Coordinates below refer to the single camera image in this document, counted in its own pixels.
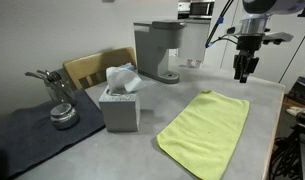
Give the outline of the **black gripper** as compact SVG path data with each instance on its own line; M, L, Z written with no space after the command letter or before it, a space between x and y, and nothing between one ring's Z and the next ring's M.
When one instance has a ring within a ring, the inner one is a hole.
M246 83L248 76L255 70L259 58L255 52L261 48L261 36L240 36L236 49L239 54L234 58L234 79L240 83Z

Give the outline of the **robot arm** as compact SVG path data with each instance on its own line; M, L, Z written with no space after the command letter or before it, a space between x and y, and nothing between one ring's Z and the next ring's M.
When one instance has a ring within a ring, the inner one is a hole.
M246 83L248 76L253 73L259 62L255 52L262 44L279 45L290 42L293 35L286 32L267 32L267 22L272 15L289 15L302 11L300 17L305 17L305 0L242 0L243 17L240 25L226 30L228 36L237 35L234 56L234 79Z

